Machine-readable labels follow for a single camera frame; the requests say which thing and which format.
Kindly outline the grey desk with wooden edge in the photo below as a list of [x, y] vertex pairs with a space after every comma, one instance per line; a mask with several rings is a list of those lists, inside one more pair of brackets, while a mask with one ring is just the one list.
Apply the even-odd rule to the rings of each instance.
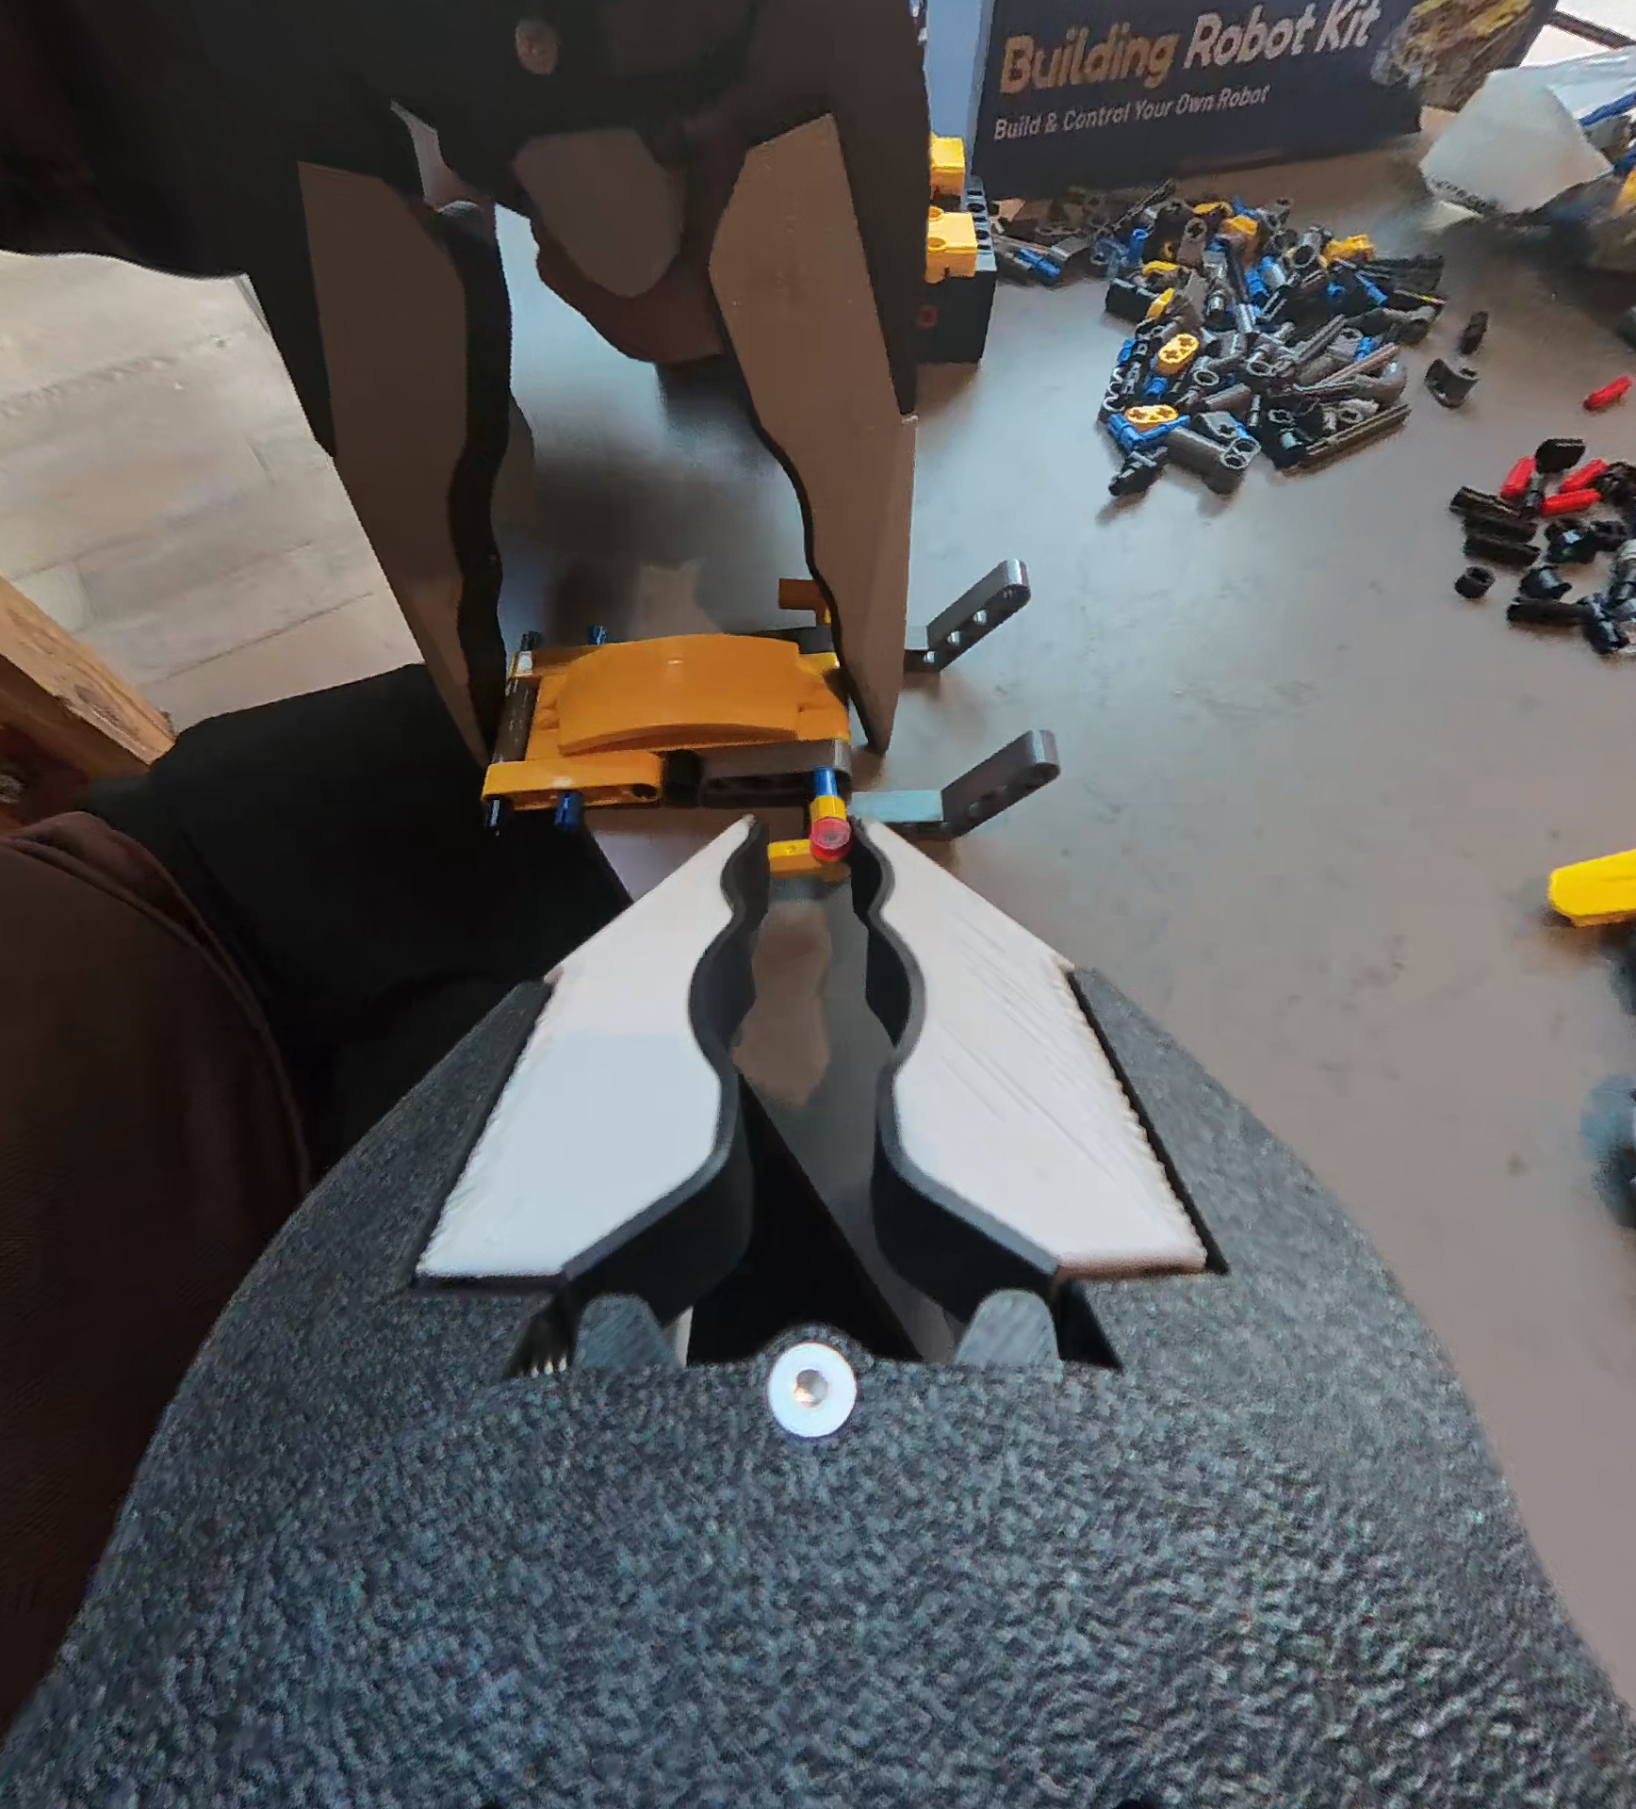
[[[1055, 734], [1061, 775], [948, 851], [1118, 984], [1349, 1209], [1461, 1371], [1542, 1561], [1636, 1710], [1636, 1222], [1598, 1115], [1636, 1075], [1621, 958], [1545, 881], [1636, 847], [1636, 666], [1459, 600], [1447, 498], [1634, 370], [1611, 310], [1434, 210], [1417, 148], [1219, 178], [1389, 251], [1449, 312], [1412, 417], [1229, 500], [1108, 500], [1119, 327], [1003, 285], [920, 389], [916, 628], [1003, 559], [1031, 604], [901, 702], [891, 789]], [[1636, 461], [1636, 387], [1589, 423]]]

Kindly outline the pile of blue grey connectors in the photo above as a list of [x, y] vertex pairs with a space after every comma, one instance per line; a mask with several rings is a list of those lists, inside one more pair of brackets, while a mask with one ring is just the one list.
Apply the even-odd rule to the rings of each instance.
[[1304, 478], [1389, 442], [1447, 308], [1440, 253], [1172, 180], [1001, 202], [991, 253], [1010, 283], [1101, 289], [1119, 329], [1095, 415], [1114, 508], [1172, 476], [1225, 502], [1257, 468]]

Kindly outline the yellow curved panel piece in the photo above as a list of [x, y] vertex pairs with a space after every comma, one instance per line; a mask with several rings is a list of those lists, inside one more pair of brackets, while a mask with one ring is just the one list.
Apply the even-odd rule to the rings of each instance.
[[1551, 871], [1547, 905], [1579, 930], [1636, 922], [1636, 847]]

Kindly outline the clear plastic bag of parts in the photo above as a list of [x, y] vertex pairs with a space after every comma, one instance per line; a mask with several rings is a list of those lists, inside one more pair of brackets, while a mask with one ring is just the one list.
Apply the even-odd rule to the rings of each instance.
[[1491, 74], [1417, 174], [1510, 238], [1636, 280], [1636, 50]]

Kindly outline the yellow and grey brick assembly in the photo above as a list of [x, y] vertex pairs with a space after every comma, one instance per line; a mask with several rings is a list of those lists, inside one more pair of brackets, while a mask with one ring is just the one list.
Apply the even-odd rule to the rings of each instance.
[[1055, 738], [1016, 736], [940, 789], [882, 790], [852, 777], [852, 709], [831, 625], [754, 636], [673, 636], [548, 647], [511, 657], [480, 789], [492, 832], [539, 815], [577, 832], [595, 811], [795, 813], [810, 775], [850, 781], [852, 826], [954, 843], [1061, 777]]

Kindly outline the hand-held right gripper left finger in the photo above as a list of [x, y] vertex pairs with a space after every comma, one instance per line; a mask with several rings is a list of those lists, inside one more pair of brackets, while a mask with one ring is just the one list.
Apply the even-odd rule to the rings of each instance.
[[767, 881], [765, 828], [735, 822], [548, 973], [422, 1288], [626, 1295], [673, 1322], [739, 1265], [754, 1179], [733, 1045]]

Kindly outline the pile of black red pins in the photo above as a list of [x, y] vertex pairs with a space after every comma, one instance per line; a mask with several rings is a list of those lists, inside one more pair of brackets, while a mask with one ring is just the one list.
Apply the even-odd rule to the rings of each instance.
[[1485, 481], [1453, 487], [1457, 596], [1515, 634], [1636, 668], [1636, 374], [1577, 400]]

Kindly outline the blue cardboard kit box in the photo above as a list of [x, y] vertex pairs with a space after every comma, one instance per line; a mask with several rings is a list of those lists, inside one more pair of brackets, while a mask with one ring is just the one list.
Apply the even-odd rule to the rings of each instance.
[[940, 133], [989, 201], [1325, 161], [1517, 65], [1553, 5], [927, 5]]

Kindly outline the black and yellow brick block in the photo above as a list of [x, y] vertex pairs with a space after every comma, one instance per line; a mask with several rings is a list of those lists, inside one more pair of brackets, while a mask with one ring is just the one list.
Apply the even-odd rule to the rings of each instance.
[[927, 174], [916, 359], [920, 366], [974, 366], [986, 357], [999, 278], [988, 193], [957, 137], [929, 137]]

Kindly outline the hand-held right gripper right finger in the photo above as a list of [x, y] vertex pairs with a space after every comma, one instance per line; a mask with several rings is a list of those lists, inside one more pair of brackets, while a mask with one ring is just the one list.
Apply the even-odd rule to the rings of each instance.
[[893, 830], [857, 822], [874, 1081], [873, 1224], [961, 1324], [1001, 1294], [1199, 1277], [1212, 1246], [1076, 969]]

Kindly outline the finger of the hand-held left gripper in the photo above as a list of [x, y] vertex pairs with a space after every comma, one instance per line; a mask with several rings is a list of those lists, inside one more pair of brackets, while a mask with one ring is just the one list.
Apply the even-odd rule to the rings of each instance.
[[298, 170], [332, 463], [467, 751], [505, 700], [492, 519], [511, 440], [511, 304], [490, 214]]
[[707, 278], [758, 438], [797, 498], [844, 692], [884, 753], [903, 689], [918, 423], [897, 400], [833, 116], [746, 152]]

